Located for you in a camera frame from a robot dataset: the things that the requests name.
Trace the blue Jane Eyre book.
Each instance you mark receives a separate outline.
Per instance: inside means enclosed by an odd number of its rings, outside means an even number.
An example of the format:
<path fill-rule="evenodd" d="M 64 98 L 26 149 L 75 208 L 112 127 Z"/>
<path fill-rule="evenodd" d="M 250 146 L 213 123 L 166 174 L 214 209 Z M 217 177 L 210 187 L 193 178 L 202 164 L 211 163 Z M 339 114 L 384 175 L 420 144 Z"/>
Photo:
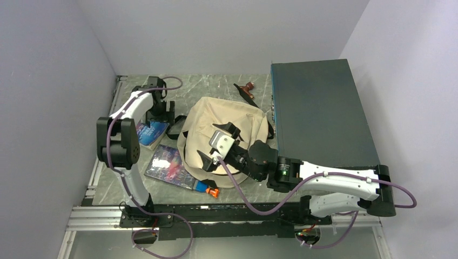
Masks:
<path fill-rule="evenodd" d="M 169 124 L 165 122 L 154 121 L 150 122 L 149 126 L 139 122 L 136 125 L 136 130 L 140 146 L 151 151 L 154 150 L 161 142 L 168 128 Z"/>

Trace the beige canvas backpack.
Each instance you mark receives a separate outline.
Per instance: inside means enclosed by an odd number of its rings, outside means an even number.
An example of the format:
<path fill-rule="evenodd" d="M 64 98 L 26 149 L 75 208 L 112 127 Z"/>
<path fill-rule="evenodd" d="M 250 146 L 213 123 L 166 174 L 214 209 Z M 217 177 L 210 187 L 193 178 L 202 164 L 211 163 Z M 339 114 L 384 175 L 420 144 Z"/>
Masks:
<path fill-rule="evenodd" d="M 236 86 L 242 102 L 202 97 L 190 109 L 177 135 L 184 168 L 212 187 L 232 188 L 245 181 L 247 151 L 256 141 L 273 139 L 274 128 L 253 101 L 252 82 Z"/>

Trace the dark glossy paperback book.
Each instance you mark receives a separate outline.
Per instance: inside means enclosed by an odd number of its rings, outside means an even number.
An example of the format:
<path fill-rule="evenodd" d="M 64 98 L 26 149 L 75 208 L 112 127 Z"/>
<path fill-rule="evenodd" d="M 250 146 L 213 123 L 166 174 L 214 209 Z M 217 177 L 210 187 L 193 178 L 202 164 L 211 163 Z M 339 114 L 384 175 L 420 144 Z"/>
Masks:
<path fill-rule="evenodd" d="M 181 188 L 193 190 L 197 180 L 185 169 L 176 148 L 158 145 L 144 175 Z"/>

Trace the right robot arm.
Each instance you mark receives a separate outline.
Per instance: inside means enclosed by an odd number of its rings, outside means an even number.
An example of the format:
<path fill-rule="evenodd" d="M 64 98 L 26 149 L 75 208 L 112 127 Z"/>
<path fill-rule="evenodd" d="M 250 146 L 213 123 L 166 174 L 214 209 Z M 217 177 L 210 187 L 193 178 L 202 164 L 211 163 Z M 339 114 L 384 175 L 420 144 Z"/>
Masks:
<path fill-rule="evenodd" d="M 317 218 L 349 211 L 365 211 L 378 217 L 396 215 L 389 168 L 386 165 L 333 168 L 279 156 L 267 143 L 256 140 L 249 148 L 241 146 L 240 129 L 231 122 L 217 125 L 208 144 L 209 154 L 198 151 L 202 169 L 215 171 L 220 163 L 255 181 L 289 196 L 299 190 L 327 191 L 327 195 L 301 198 L 298 218 L 310 224 Z"/>

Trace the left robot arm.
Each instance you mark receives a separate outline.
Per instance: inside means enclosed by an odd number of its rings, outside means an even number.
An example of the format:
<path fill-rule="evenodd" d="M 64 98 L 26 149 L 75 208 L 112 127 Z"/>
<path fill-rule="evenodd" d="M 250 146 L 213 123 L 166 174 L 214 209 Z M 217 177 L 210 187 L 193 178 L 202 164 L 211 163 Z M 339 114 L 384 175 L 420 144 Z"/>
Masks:
<path fill-rule="evenodd" d="M 140 158 L 137 125 L 166 123 L 166 131 L 174 125 L 175 102 L 165 100 L 172 90 L 165 80 L 150 76 L 146 84 L 134 87 L 117 111 L 96 122 L 97 158 L 117 176 L 126 197 L 126 211 L 135 211 L 133 218 L 143 227 L 154 222 L 155 211 L 137 165 Z"/>

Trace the blue eraser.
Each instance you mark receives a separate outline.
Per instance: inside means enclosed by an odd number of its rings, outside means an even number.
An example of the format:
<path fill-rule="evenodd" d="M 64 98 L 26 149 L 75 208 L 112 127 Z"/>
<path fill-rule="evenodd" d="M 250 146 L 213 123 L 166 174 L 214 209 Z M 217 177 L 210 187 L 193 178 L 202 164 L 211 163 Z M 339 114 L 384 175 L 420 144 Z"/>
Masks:
<path fill-rule="evenodd" d="M 208 189 L 208 185 L 197 180 L 195 183 L 194 183 L 194 187 L 193 187 L 193 190 L 196 191 L 196 192 L 200 192 L 200 193 L 206 193 L 206 190 Z"/>

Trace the orange pencil sharpener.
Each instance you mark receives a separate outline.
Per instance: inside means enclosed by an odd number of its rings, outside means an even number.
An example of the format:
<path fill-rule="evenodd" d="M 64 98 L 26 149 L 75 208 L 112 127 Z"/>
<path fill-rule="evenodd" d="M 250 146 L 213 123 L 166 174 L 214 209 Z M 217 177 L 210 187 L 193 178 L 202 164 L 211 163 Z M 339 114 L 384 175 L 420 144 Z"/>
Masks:
<path fill-rule="evenodd" d="M 219 189 L 218 188 L 211 188 L 211 187 L 208 187 L 206 189 L 206 193 L 211 195 L 212 197 L 214 198 L 217 198 L 219 196 Z"/>

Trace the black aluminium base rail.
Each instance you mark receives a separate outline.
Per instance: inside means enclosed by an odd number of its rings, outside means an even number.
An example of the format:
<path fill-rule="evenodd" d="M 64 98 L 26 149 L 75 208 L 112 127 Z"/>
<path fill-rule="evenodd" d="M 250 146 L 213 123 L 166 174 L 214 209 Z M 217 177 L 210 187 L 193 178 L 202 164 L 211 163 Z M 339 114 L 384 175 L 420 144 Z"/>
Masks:
<path fill-rule="evenodd" d="M 302 229 L 330 230 L 342 234 L 353 215 L 332 215 L 315 219 L 299 213 L 290 202 L 277 212 L 261 216 L 241 203 L 206 205 L 155 205 L 156 216 L 128 214 L 123 205 L 74 207 L 67 231 L 134 231 L 154 229 L 161 241 L 203 237 L 276 236 L 293 238 Z"/>

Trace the dark network switch box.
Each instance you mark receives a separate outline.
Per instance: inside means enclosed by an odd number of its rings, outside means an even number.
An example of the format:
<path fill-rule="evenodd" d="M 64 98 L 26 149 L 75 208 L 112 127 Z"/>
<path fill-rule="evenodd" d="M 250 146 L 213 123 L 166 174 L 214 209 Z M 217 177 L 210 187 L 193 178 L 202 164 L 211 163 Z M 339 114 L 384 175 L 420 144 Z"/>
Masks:
<path fill-rule="evenodd" d="M 380 160 L 346 59 L 271 65 L 279 155 L 328 167 Z"/>

